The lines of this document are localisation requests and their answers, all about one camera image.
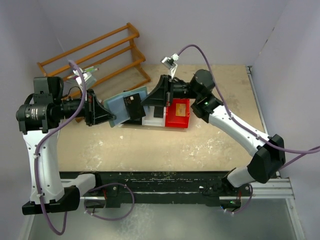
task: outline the wooden rail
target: wooden rail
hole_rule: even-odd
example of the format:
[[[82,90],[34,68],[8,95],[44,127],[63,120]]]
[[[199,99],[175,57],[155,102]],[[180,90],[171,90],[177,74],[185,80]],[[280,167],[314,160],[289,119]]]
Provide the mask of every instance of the wooden rail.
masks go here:
[[[93,39],[91,41],[88,41],[88,42],[86,42],[86,43],[84,43],[82,45],[79,45],[79,46],[77,46],[77,47],[75,47],[73,49],[70,49],[70,50],[68,50],[68,51],[66,51],[64,53],[61,53],[61,54],[59,54],[57,56],[54,56],[54,57],[52,57],[52,58],[50,58],[50,59],[48,59],[46,61],[37,62],[37,65],[38,65],[38,67],[40,68],[42,74],[45,77],[56,76],[56,75],[58,75],[60,73],[63,73],[64,71],[68,70],[70,68],[70,66],[69,65],[64,65],[64,66],[62,66],[62,67],[60,67],[60,68],[58,68],[58,69],[56,69],[56,70],[54,70],[52,72],[49,72],[49,73],[46,72],[44,67],[46,65],[48,65],[48,64],[51,64],[51,63],[63,58],[63,57],[66,57],[66,56],[68,56],[70,54],[73,54],[73,53],[75,53],[75,52],[77,52],[77,51],[79,51],[81,49],[84,49],[84,48],[86,48],[86,47],[88,47],[88,46],[90,46],[92,44],[95,44],[95,43],[97,43],[97,42],[99,42],[99,41],[101,41],[103,39],[106,39],[107,37],[110,37],[110,36],[112,36],[114,34],[117,34],[117,33],[121,32],[121,31],[124,31],[124,30],[128,30],[129,36],[127,36],[127,37],[125,37],[125,38],[123,38],[123,39],[121,39],[121,40],[119,40],[119,41],[117,41],[115,43],[112,43],[112,44],[110,44],[110,45],[108,45],[106,47],[103,47],[100,50],[97,50],[97,51],[95,51],[95,52],[93,52],[93,53],[91,53],[89,55],[86,55],[86,56],[76,60],[75,63],[76,64],[82,64],[82,63],[84,63],[84,62],[86,62],[86,61],[88,61],[88,60],[90,60],[90,59],[102,54],[102,53],[105,53],[105,52],[107,52],[107,51],[109,51],[109,50],[111,50],[111,49],[113,49],[115,47],[118,47],[118,46],[120,46],[120,45],[122,45],[122,44],[124,44],[126,42],[129,42],[129,46],[124,47],[123,49],[121,49],[119,51],[116,51],[115,53],[112,53],[112,54],[110,54],[110,55],[108,55],[108,56],[106,56],[106,57],[104,57],[104,58],[102,58],[102,59],[100,59],[98,61],[95,61],[94,63],[83,67],[83,69],[88,68],[90,66],[102,64],[102,63],[104,63],[104,62],[106,62],[106,61],[108,61],[110,59],[113,59],[114,57],[119,56],[120,54],[123,54],[123,53],[125,53],[125,52],[130,50],[131,51],[131,56],[132,56],[132,63],[130,63],[130,64],[128,64],[128,65],[126,65],[126,66],[124,66],[124,67],[112,72],[112,73],[110,73],[109,75],[107,75],[107,76],[105,76],[105,77],[103,77],[101,79],[99,79],[92,87],[95,87],[95,86],[107,81],[108,79],[110,79],[110,78],[112,78],[112,77],[114,77],[114,76],[116,76],[116,75],[118,75],[118,74],[120,74],[120,73],[122,73],[122,72],[124,72],[124,71],[126,71],[126,70],[128,70],[130,68],[132,68],[132,67],[135,67],[141,73],[141,75],[143,77],[145,77],[144,81],[142,81],[142,82],[138,83],[137,85],[135,85],[135,86],[130,88],[130,90],[135,89],[135,88],[137,88],[137,87],[139,87],[139,86],[141,86],[141,85],[143,85],[143,84],[145,84],[147,82],[150,82],[151,79],[148,76],[148,74],[141,67],[141,63],[144,62],[146,60],[146,58],[138,50],[138,48],[137,48],[137,46],[136,46],[136,44],[134,42],[134,39],[138,38],[140,36],[140,33],[129,22],[125,26],[122,26],[122,27],[120,27],[120,28],[118,28],[118,29],[116,29],[114,31],[108,32],[108,33],[106,33],[106,34],[104,34],[104,35],[102,35],[100,37],[97,37],[97,38],[95,38],[95,39]],[[64,77],[63,80],[67,81],[68,77],[70,77],[71,75],[68,75],[68,76]],[[73,92],[72,94],[70,94],[71,97],[76,97],[78,95],[80,95],[79,91]]]

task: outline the red container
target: red container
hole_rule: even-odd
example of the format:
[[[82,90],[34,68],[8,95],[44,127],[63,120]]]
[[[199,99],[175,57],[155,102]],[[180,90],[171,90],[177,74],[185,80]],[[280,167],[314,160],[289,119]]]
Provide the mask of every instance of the red container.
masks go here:
[[[187,129],[190,118],[190,100],[174,98],[165,110],[165,127]]]

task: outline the light wood board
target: light wood board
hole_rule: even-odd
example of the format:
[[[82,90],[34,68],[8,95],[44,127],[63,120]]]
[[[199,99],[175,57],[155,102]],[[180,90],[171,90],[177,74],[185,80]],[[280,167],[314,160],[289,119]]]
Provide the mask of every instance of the light wood board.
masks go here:
[[[168,74],[163,65],[144,65],[151,82],[148,91]],[[205,65],[179,65],[176,77],[189,82]],[[213,65],[213,74],[230,110],[263,131],[259,112],[243,65]],[[107,99],[142,80],[136,69],[118,75],[94,90]],[[251,157],[231,137],[190,111],[184,130],[109,123],[88,127],[72,121],[59,135],[60,171],[228,171],[247,165]]]

